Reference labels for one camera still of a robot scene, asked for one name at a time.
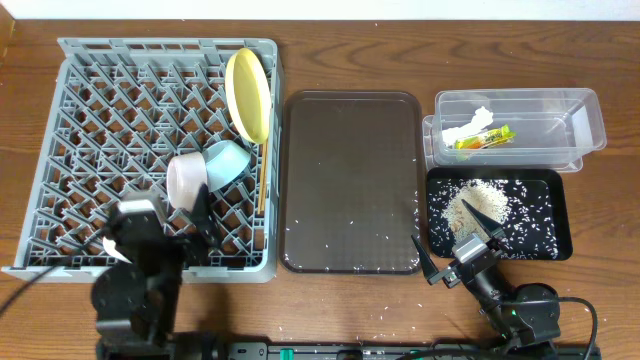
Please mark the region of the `white plastic cup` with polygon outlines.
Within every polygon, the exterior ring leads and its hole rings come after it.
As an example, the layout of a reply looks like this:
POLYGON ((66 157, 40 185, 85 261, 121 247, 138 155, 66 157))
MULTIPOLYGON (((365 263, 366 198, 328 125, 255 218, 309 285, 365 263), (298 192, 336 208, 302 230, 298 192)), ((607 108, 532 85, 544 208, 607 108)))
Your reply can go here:
POLYGON ((102 237, 102 246, 104 251, 117 260, 131 264, 132 260, 127 254, 126 249, 115 239, 107 236, 102 237))

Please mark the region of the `pink white bowl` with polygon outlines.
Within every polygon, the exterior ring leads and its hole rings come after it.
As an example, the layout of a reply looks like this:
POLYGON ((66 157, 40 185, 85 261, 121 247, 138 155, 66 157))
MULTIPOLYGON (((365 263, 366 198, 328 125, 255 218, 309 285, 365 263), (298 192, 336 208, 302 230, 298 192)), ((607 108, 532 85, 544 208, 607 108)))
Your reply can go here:
POLYGON ((207 183, 204 157, 199 152, 174 156, 168 165, 166 189, 170 205, 192 211, 203 184, 207 183))

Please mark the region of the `light blue bowl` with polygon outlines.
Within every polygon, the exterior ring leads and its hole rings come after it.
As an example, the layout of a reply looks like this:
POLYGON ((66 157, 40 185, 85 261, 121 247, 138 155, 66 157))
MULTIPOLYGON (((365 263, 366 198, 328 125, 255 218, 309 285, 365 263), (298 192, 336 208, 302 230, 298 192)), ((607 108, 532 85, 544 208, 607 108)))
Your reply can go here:
POLYGON ((210 192, 229 185, 249 165, 250 155, 231 140, 216 142, 203 153, 210 192))

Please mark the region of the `wooden chopstick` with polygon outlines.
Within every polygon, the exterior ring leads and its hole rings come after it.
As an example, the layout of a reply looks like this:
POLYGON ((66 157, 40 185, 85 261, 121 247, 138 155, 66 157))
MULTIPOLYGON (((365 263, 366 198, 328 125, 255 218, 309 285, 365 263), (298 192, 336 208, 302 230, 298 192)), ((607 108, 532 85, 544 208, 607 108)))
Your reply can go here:
POLYGON ((267 161, 267 143, 263 143, 261 145, 261 159, 260 159, 260 171, 259 171, 259 188, 258 188, 258 203, 257 210, 259 214, 263 212, 263 194, 264 194, 264 183, 265 183, 265 171, 266 171, 266 161, 267 161))
POLYGON ((265 180, 265 183, 264 183, 264 194, 263 194, 263 200, 264 200, 264 201, 263 201, 263 204, 262 204, 262 205, 263 205, 263 209, 262 209, 262 210, 263 210, 263 212, 262 212, 262 214, 263 214, 263 213, 264 213, 264 211, 265 211, 266 193, 267 193, 267 188, 268 188, 268 185, 267 185, 267 174, 268 174, 268 169, 269 169, 269 159, 270 159, 270 155, 269 155, 269 146, 268 146, 268 145, 269 145, 269 143, 268 143, 268 140, 266 141, 266 143, 267 143, 267 154, 268 154, 268 155, 267 155, 267 161, 266 161, 266 164, 265 164, 265 165, 266 165, 266 171, 265 171, 265 179, 264 179, 264 180, 265 180))

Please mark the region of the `yellow round plate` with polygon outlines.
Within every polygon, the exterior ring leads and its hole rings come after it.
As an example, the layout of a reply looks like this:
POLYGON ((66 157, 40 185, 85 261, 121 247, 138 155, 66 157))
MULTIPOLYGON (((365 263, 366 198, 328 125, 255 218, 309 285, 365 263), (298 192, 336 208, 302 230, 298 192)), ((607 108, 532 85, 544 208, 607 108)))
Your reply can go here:
POLYGON ((271 93, 262 64, 249 48, 241 48, 229 59, 225 88, 239 134, 251 143, 264 144, 269 136, 271 93))

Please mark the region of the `green orange snack wrapper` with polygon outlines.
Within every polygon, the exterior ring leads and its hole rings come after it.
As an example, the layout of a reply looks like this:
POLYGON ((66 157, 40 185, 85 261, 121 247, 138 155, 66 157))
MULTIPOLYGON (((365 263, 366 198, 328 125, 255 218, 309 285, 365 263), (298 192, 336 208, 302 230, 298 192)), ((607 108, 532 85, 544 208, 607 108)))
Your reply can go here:
POLYGON ((508 125, 504 125, 500 128, 487 130, 476 135, 458 139, 454 143, 454 148, 456 150, 490 148, 509 143, 516 137, 516 135, 517 133, 512 131, 508 125))

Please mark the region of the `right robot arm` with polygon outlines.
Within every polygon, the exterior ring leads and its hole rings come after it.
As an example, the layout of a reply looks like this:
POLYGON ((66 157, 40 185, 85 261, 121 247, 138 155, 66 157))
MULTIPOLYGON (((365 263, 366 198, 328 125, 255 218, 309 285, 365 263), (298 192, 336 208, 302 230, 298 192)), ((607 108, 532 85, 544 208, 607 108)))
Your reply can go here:
POLYGON ((453 247, 454 260, 439 270, 420 240, 413 237, 425 279, 431 285, 441 281, 449 289, 464 285, 505 340, 496 352, 554 356, 553 340, 561 335, 557 292, 541 283, 513 286, 498 268, 501 242, 506 239, 502 225, 467 201, 462 204, 489 240, 469 235, 453 247))

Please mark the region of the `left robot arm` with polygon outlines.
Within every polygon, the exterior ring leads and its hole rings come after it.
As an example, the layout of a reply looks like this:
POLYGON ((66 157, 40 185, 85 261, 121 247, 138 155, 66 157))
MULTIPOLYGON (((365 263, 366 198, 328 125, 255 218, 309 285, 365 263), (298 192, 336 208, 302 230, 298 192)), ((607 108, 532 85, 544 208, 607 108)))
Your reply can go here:
POLYGON ((185 266, 206 265, 222 236, 199 187, 191 233, 167 235, 159 197, 149 191, 123 198, 112 207, 105 238, 115 242, 122 261, 94 282, 91 302, 97 312, 98 359, 225 359, 224 343, 207 332, 174 331, 185 266))

